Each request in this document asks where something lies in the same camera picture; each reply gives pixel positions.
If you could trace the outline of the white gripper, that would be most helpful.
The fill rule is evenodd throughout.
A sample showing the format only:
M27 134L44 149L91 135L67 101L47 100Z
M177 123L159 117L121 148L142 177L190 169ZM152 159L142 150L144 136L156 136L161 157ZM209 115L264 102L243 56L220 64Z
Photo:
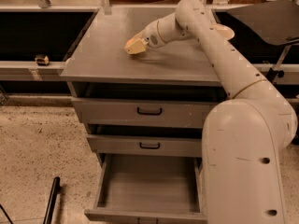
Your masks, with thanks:
M124 46L130 55L142 53L147 48L157 49L163 44L156 26L147 26L137 37L129 39Z

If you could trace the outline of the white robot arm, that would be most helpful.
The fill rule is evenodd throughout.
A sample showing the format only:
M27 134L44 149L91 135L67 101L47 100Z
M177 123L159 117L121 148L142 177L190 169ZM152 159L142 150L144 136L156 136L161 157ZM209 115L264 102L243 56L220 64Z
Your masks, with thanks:
M207 115L202 136L207 224L287 224L279 152L298 121L289 102L229 42L233 31L211 21L200 0L129 39L138 54L188 35L196 38L228 98Z

